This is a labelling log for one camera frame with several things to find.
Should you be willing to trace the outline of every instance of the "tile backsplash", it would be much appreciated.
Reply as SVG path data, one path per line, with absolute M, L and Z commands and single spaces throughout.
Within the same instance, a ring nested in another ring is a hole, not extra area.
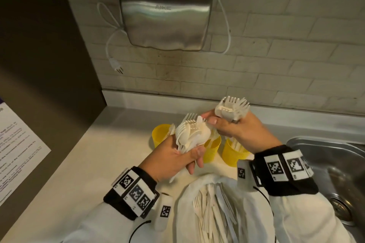
M 113 28 L 98 1 L 119 15 L 118 0 L 69 0 L 105 89 L 365 115 L 365 0 L 221 0 L 232 35 L 227 55 L 134 47 L 119 33 L 110 53 L 124 76 L 106 59 Z M 226 32 L 214 1 L 203 50 L 223 51 Z

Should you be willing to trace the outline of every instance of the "sink basin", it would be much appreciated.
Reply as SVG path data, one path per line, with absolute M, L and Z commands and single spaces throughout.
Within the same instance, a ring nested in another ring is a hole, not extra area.
M 365 243 L 365 145 L 293 138 L 314 171 L 319 191 L 357 243 Z

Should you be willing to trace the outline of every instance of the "yellow cup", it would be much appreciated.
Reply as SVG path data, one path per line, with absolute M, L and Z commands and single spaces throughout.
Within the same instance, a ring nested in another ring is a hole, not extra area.
M 245 148 L 243 148 L 243 146 L 241 146 L 240 152 L 237 152 L 232 148 L 231 145 L 232 141 L 228 138 L 226 140 L 226 144 L 223 149 L 222 159 L 227 165 L 231 167 L 237 167 L 237 161 L 239 159 L 247 158 L 250 152 L 248 152 Z
M 171 126 L 170 124 L 161 124 L 158 125 L 155 129 L 153 129 L 152 139 L 155 148 L 162 142 L 163 138 L 169 131 L 170 126 Z
M 212 146 L 209 149 L 206 150 L 206 152 L 205 152 L 205 154 L 203 156 L 203 162 L 204 163 L 210 163 L 210 162 L 213 161 L 213 159 L 215 157 L 215 154 L 217 153 L 218 148 L 219 148 L 221 142 L 222 142 L 222 139 L 221 139 L 220 136 L 213 141 Z M 210 140 L 208 140 L 204 144 L 204 146 L 205 147 L 208 147 L 209 143 L 210 143 Z

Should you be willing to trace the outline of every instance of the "hand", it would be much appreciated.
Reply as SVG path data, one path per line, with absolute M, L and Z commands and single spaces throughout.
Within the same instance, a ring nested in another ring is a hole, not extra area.
M 252 113 L 248 112 L 237 124 L 230 123 L 214 114 L 214 110 L 202 114 L 207 122 L 218 130 L 218 133 L 228 137 L 234 137 L 251 153 L 258 153 L 280 146 L 278 140 L 262 122 Z
M 181 154 L 177 150 L 175 135 L 170 135 L 150 153 L 139 165 L 156 182 L 175 176 L 186 167 L 190 174 L 194 173 L 195 161 L 203 167 L 203 155 L 206 149 L 203 145 Z

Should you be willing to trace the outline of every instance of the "white sleeve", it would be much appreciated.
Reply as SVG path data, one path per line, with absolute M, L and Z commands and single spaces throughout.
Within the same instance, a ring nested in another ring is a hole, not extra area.
M 269 199 L 280 243 L 356 243 L 321 193 Z
M 101 203 L 70 233 L 63 243 L 126 243 L 133 221 L 112 206 Z

